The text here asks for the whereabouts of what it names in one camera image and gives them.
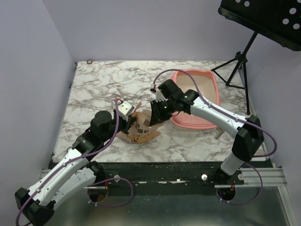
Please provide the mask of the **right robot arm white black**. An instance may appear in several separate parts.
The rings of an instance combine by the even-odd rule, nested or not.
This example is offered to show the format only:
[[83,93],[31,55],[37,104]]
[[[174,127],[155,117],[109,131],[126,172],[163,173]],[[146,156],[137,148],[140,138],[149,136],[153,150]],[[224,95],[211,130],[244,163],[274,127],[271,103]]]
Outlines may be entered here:
[[264,141],[260,120],[254,115],[246,118],[232,113],[192,89],[183,92],[171,79],[158,87],[153,85],[151,91],[156,98],[150,103],[150,126],[169,120],[175,112],[184,112],[205,119],[234,138],[231,153],[216,173],[217,181],[223,185],[233,180],[233,174],[255,156]]

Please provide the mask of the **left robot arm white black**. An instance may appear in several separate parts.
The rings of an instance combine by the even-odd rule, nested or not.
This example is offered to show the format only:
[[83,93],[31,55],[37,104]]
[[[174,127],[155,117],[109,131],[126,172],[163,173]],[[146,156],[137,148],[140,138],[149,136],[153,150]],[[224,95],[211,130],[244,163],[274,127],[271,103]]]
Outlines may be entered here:
[[19,188],[15,200],[21,215],[33,226],[45,225],[54,212],[75,193],[86,186],[108,183],[104,170],[94,156],[110,146],[119,132],[128,133],[136,117],[114,110],[99,111],[90,126],[81,134],[67,154],[51,171],[29,188]]

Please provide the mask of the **orange cat litter bag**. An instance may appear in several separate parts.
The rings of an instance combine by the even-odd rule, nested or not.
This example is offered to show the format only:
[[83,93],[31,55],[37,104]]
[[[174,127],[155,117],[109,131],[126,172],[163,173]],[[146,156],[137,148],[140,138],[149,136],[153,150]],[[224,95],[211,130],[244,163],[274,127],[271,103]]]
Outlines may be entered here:
[[158,129],[164,125],[164,123],[159,123],[154,126],[150,126],[149,122],[151,119],[151,111],[149,109],[138,111],[142,105],[140,101],[134,111],[132,116],[136,117],[136,121],[133,123],[131,128],[128,130],[127,134],[119,132],[117,137],[130,144],[141,144],[147,143],[161,134]]

